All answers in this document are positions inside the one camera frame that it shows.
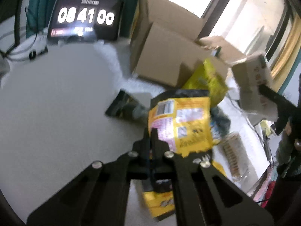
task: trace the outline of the open cardboard box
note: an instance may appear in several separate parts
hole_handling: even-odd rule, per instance
[[[182,87],[209,58],[226,78],[229,66],[195,43],[204,20],[168,0],[139,0],[139,18],[131,39],[131,70],[138,76]]]

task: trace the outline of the cardboard box flap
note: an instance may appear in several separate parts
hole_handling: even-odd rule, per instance
[[[226,62],[229,66],[232,66],[234,62],[246,57],[245,54],[240,52],[235,46],[226,41],[222,36],[203,37],[200,39],[202,45],[208,46],[221,46],[222,49],[219,52],[219,58]]]
[[[210,53],[179,34],[153,23],[135,73],[159,83],[182,87],[196,67],[210,58],[216,71],[225,79],[228,66]]]
[[[150,22],[157,22],[190,40],[197,39],[204,26],[203,19],[168,0],[147,1]]]

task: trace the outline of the digital clock display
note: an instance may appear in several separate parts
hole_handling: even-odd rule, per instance
[[[57,0],[48,28],[48,40],[116,40],[121,0]]]

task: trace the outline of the snack bag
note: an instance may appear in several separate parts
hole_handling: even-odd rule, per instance
[[[170,150],[188,156],[212,148],[207,90],[171,90],[151,101],[148,130],[158,129]]]
[[[183,157],[190,152],[209,152],[213,157],[208,95],[208,90],[179,89],[153,98],[148,116],[149,133],[157,128],[159,139]],[[219,163],[212,161],[212,165],[225,175]],[[145,204],[153,217],[162,220],[174,213],[170,180],[150,179],[142,185]]]
[[[200,64],[189,80],[182,87],[183,89],[207,89],[211,107],[217,104],[225,97],[228,87],[223,78],[216,72],[209,59]]]

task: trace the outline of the packaging box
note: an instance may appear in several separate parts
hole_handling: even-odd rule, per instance
[[[194,69],[210,58],[226,78],[228,65],[196,44],[204,20],[168,0],[139,0],[131,39],[131,70],[138,76],[181,87]]]
[[[265,53],[254,53],[235,63],[232,67],[235,81],[240,88],[240,104],[249,113],[262,115],[269,121],[278,118],[277,105],[261,95],[258,86],[272,86],[271,70],[267,66]]]

